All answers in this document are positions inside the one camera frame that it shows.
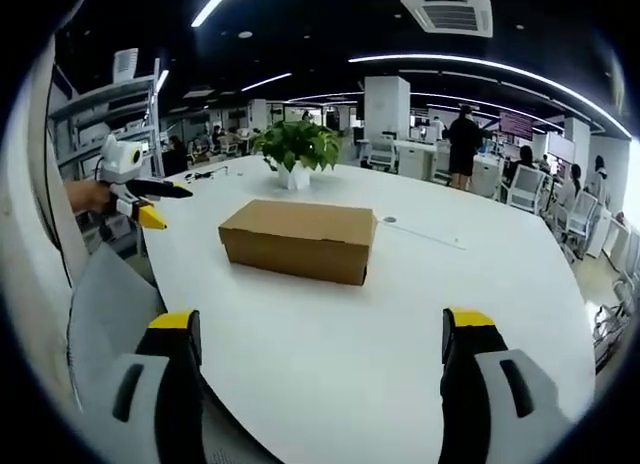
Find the black shorts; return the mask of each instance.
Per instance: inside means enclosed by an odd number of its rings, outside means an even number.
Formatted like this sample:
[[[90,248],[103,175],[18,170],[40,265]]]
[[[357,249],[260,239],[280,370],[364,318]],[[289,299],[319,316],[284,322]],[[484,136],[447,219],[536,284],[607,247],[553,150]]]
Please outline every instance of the black shorts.
[[[473,153],[466,149],[456,149],[455,146],[451,146],[449,172],[471,177],[473,175]]]

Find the brown cardboard box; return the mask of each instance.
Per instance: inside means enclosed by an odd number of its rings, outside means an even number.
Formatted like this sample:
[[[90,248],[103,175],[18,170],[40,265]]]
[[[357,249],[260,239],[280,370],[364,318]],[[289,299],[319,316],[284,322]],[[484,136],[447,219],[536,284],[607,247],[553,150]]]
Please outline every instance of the brown cardboard box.
[[[361,286],[375,228],[371,209],[255,200],[218,231],[231,262]]]

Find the ceiling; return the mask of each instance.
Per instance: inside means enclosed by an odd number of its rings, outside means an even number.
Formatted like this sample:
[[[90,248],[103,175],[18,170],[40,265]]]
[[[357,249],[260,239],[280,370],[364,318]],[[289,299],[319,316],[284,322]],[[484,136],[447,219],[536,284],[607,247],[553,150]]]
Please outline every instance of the ceiling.
[[[589,105],[517,73],[424,59],[348,63],[384,54],[465,56],[551,79],[593,101],[632,133],[640,132],[633,112],[640,84],[633,71],[640,62],[633,35],[625,32],[633,17],[629,0],[491,0],[491,39],[425,33],[400,0],[225,0],[202,26],[192,28],[207,1],[86,0],[57,36],[57,61],[85,92],[110,82],[117,50],[140,48],[139,74],[151,72],[160,57],[163,69],[170,70],[160,94],[161,114],[183,106],[201,109],[211,99],[217,99],[212,107],[227,107],[252,98],[355,92],[365,76],[388,74],[407,79],[413,92],[495,103],[542,118],[576,115],[592,120],[594,132],[623,137]],[[253,36],[240,39],[244,31]],[[239,92],[287,72],[293,75]],[[207,98],[183,98],[199,86],[215,91]],[[413,101],[415,107],[460,102],[425,96]]]

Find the air conditioner vent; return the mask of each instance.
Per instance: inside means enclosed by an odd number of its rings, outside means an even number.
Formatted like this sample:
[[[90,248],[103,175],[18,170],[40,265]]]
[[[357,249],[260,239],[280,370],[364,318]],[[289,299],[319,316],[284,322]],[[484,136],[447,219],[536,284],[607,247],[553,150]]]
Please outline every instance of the air conditioner vent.
[[[425,32],[493,37],[490,0],[400,0]]]

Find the white flower pot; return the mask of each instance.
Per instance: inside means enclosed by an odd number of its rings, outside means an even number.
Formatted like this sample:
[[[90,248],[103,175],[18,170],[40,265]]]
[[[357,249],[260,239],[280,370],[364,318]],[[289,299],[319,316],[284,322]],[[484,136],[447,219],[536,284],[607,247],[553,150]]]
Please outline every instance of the white flower pot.
[[[311,183],[311,169],[303,167],[300,161],[296,161],[291,172],[278,164],[278,182],[280,186],[290,191],[298,191],[309,187]]]

